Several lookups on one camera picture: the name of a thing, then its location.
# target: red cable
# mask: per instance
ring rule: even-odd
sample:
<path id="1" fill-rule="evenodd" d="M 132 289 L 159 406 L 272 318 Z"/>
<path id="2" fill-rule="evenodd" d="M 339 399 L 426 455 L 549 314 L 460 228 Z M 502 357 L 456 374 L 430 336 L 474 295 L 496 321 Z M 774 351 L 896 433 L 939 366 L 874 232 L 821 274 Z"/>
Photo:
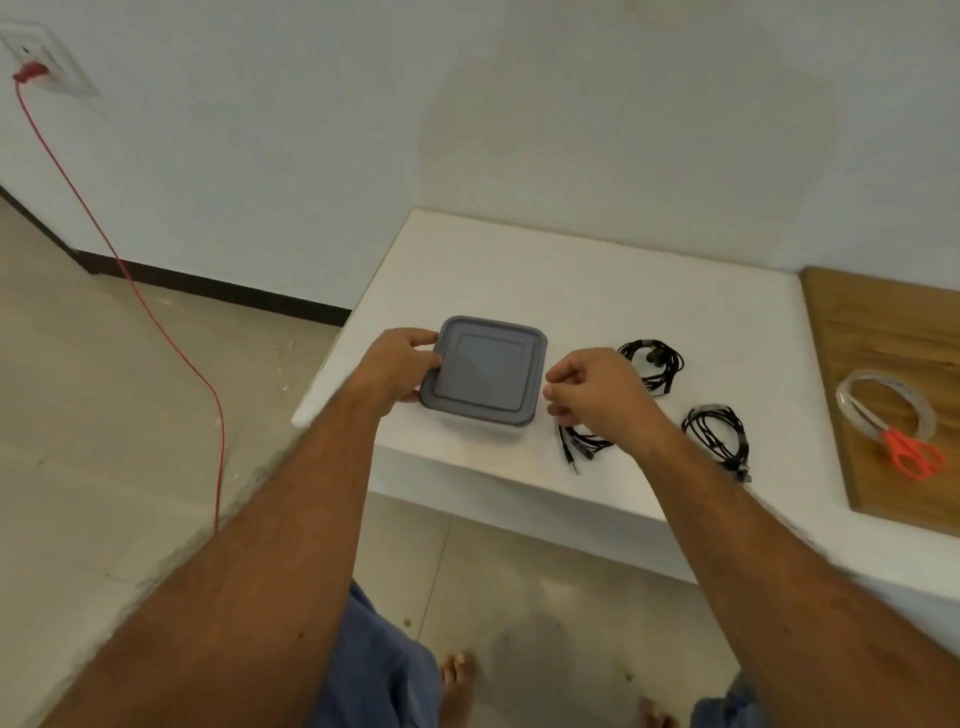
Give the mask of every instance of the red cable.
<path id="1" fill-rule="evenodd" d="M 30 114 L 30 110 L 27 108 L 26 102 L 23 100 L 23 94 L 21 92 L 21 87 L 23 84 L 28 83 L 31 79 L 43 76 L 48 73 L 47 68 L 41 63 L 27 63 L 23 68 L 21 68 L 14 76 L 14 85 L 16 87 L 16 98 L 20 102 L 20 107 L 23 109 L 24 114 L 27 116 L 27 121 L 30 122 L 30 126 L 33 127 L 36 138 L 40 140 L 40 144 L 43 145 L 43 148 L 47 150 L 47 154 L 50 155 L 50 159 L 57 165 L 57 169 L 60 170 L 60 174 L 66 180 L 66 183 L 70 186 L 70 189 L 73 191 L 73 194 L 76 196 L 77 201 L 81 204 L 86 212 L 86 216 L 90 218 L 90 222 L 93 223 L 93 227 L 97 229 L 97 232 L 100 233 L 100 236 L 104 239 L 104 242 L 107 243 L 107 247 L 110 248 L 110 252 L 113 253 L 113 257 L 117 261 L 117 265 L 120 266 L 120 270 L 123 272 L 124 278 L 127 279 L 127 283 L 130 284 L 130 288 L 133 289 L 133 294 L 136 296 L 136 299 L 140 301 L 140 305 L 143 306 L 143 310 L 147 312 L 147 315 L 150 317 L 150 320 L 154 322 L 156 329 L 163 335 L 163 338 L 167 340 L 167 343 L 173 347 L 173 350 L 177 355 L 183 360 L 183 363 L 190 367 L 190 371 L 193 372 L 200 378 L 200 381 L 206 385 L 206 388 L 210 390 L 210 394 L 213 395 L 213 400 L 217 403 L 217 414 L 220 415 L 218 422 L 220 423 L 220 465 L 217 468 L 217 496 L 213 507 L 213 532 L 216 533 L 220 528 L 220 493 L 223 488 L 224 482 L 224 456 L 227 450 L 227 430 L 224 426 L 224 408 L 220 404 L 220 397 L 217 395 L 217 390 L 213 388 L 213 385 L 206 380 L 206 377 L 200 373 L 200 370 L 193 365 L 193 363 L 186 357 L 180 347 L 178 347 L 170 334 L 167 333 L 163 325 L 156 319 L 154 312 L 150 310 L 150 307 L 147 305 L 147 302 L 143 300 L 143 296 L 140 295 L 140 289 L 136 287 L 136 283 L 133 281 L 133 277 L 130 275 L 130 271 L 127 270 L 127 265 L 124 263 L 123 259 L 116 252 L 116 249 L 113 247 L 113 244 L 110 242 L 110 239 L 107 237 L 107 234 L 104 232 L 103 228 L 100 227 L 100 223 L 97 222 L 97 218 L 94 217 L 93 212 L 90 211 L 90 208 L 87 206 L 86 201 L 84 200 L 83 195 L 80 194 L 77 187 L 70 180 L 70 177 L 63 170 L 60 161 L 57 159 L 57 155 L 54 154 L 53 150 L 50 149 L 50 145 L 47 144 L 47 140 L 43 138 L 43 134 L 40 133 L 40 129 L 37 127 L 36 122 L 34 121 L 33 116 Z"/>

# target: foot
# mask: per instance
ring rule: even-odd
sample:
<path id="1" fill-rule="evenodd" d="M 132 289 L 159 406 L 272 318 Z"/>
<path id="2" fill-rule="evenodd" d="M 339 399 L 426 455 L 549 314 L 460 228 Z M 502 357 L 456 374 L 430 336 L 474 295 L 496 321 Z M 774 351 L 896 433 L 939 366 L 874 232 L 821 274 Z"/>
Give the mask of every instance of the foot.
<path id="1" fill-rule="evenodd" d="M 680 723 L 673 716 L 663 712 L 663 709 L 653 700 L 643 698 L 640 701 L 639 728 L 680 728 Z"/>
<path id="2" fill-rule="evenodd" d="M 466 728 L 473 708 L 476 658 L 469 652 L 450 655 L 440 665 L 444 699 L 440 703 L 440 728 Z"/>

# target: blue shorts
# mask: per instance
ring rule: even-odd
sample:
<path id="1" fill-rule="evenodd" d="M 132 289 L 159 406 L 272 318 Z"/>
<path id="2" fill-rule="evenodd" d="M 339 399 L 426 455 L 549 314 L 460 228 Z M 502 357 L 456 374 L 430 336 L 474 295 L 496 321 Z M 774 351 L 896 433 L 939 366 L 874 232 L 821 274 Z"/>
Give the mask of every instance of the blue shorts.
<path id="1" fill-rule="evenodd" d="M 356 584 L 308 728 L 437 728 L 444 684 L 437 661 L 379 616 Z M 693 708 L 690 728 L 763 728 L 753 691 L 737 678 L 726 697 Z"/>

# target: hand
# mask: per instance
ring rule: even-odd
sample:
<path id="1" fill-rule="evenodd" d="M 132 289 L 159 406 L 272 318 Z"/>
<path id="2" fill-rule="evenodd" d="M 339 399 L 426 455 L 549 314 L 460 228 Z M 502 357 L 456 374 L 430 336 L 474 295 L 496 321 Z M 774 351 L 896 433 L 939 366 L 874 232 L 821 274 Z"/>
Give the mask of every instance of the hand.
<path id="1" fill-rule="evenodd" d="M 370 344 L 342 389 L 370 398 L 381 417 L 399 401 L 417 401 L 417 386 L 428 371 L 441 365 L 441 359 L 414 347 L 436 341 L 437 332 L 425 328 L 388 328 Z"/>
<path id="2" fill-rule="evenodd" d="M 570 353 L 546 380 L 547 412 L 560 425 L 586 425 L 630 454 L 658 426 L 669 425 L 634 365 L 613 349 Z"/>

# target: electrical socket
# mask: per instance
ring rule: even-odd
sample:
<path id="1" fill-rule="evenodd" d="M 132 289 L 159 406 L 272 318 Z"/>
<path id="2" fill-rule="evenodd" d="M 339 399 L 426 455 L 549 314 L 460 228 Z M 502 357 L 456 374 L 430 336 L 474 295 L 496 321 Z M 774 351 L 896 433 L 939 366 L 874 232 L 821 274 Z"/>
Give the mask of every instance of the electrical socket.
<path id="1" fill-rule="evenodd" d="M 0 21 L 0 40 L 18 65 L 38 61 L 50 74 L 33 81 L 48 91 L 73 96 L 95 96 L 97 91 L 70 52 L 46 26 L 13 20 Z"/>

